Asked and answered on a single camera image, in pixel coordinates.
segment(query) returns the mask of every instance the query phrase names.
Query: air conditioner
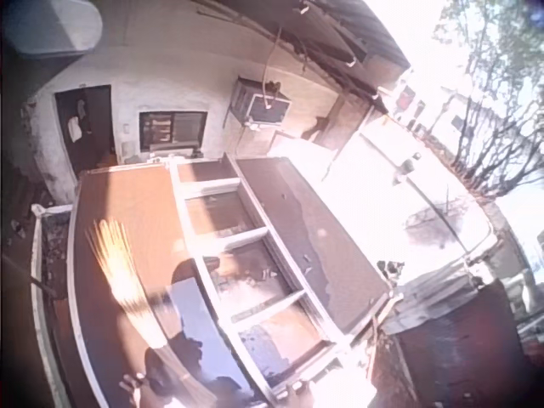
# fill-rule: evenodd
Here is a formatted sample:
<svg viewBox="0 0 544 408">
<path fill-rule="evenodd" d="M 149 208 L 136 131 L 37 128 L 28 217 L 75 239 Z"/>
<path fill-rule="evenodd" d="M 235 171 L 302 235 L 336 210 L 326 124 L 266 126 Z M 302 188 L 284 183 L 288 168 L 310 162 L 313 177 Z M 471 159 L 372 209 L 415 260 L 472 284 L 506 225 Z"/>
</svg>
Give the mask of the air conditioner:
<svg viewBox="0 0 544 408">
<path fill-rule="evenodd" d="M 230 111 L 243 125 L 280 125 L 285 118 L 291 101 L 280 92 L 267 91 L 266 109 L 263 84 L 250 79 L 238 78 L 230 103 Z"/>
</svg>

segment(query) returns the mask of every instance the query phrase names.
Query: wire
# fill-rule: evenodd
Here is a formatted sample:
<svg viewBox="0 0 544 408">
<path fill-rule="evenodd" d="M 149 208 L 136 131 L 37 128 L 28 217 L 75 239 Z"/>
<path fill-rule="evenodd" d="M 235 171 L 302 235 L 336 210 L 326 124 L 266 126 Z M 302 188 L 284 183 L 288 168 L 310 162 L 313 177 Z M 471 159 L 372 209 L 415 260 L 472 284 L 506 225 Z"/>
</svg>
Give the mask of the wire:
<svg viewBox="0 0 544 408">
<path fill-rule="evenodd" d="M 270 59 L 272 58 L 272 54 L 274 53 L 274 50 L 276 48 L 276 46 L 278 45 L 278 42 L 280 41 L 280 37 L 281 37 L 281 30 L 282 30 L 282 27 L 280 25 L 280 29 L 278 30 L 278 35 L 276 36 L 275 38 L 275 41 L 274 41 L 274 46 L 272 46 L 272 49 L 270 50 L 270 54 L 269 54 L 269 57 L 266 59 L 266 64 L 264 65 L 264 71 L 263 71 L 263 98 L 264 98 L 264 107 L 266 109 L 270 109 L 270 105 L 268 103 L 268 101 L 266 100 L 266 71 L 268 70 L 269 68 L 269 63 L 270 63 Z"/>
</svg>

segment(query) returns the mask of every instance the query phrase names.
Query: window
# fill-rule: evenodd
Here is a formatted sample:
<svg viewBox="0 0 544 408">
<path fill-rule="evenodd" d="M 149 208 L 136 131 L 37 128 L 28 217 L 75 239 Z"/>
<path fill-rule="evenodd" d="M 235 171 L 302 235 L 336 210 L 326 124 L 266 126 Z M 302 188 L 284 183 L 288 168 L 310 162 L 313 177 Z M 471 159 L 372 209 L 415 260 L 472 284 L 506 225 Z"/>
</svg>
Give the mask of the window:
<svg viewBox="0 0 544 408">
<path fill-rule="evenodd" d="M 193 149 L 202 146 L 207 112 L 143 112 L 139 114 L 142 151 Z"/>
<path fill-rule="evenodd" d="M 457 129 L 459 132 L 462 130 L 462 124 L 465 121 L 463 121 L 458 115 L 455 115 L 455 117 L 451 120 L 451 124 L 455 129 Z"/>
</svg>

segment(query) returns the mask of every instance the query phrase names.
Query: broom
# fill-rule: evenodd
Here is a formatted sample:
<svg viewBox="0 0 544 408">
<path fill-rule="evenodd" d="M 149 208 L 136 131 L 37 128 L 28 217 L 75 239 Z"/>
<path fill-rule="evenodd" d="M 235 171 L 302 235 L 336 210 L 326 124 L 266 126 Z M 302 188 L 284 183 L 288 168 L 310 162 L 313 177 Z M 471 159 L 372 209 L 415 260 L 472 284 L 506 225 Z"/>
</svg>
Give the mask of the broom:
<svg viewBox="0 0 544 408">
<path fill-rule="evenodd" d="M 127 234 L 117 221 L 94 223 L 87 233 L 89 244 L 104 272 L 111 293 L 145 342 L 168 366 L 198 406 L 214 406 L 216 397 L 187 371 L 172 351 L 159 325 L 134 267 Z"/>
</svg>

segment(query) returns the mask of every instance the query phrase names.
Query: doorway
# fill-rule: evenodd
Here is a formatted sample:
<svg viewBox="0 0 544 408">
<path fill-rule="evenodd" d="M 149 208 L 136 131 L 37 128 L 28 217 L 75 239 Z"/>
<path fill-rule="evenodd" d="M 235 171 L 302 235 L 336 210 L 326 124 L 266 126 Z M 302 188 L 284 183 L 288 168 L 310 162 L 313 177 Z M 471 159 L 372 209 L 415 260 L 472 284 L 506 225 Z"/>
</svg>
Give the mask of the doorway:
<svg viewBox="0 0 544 408">
<path fill-rule="evenodd" d="M 55 94 L 59 124 L 74 173 L 117 164 L 111 85 Z"/>
</svg>

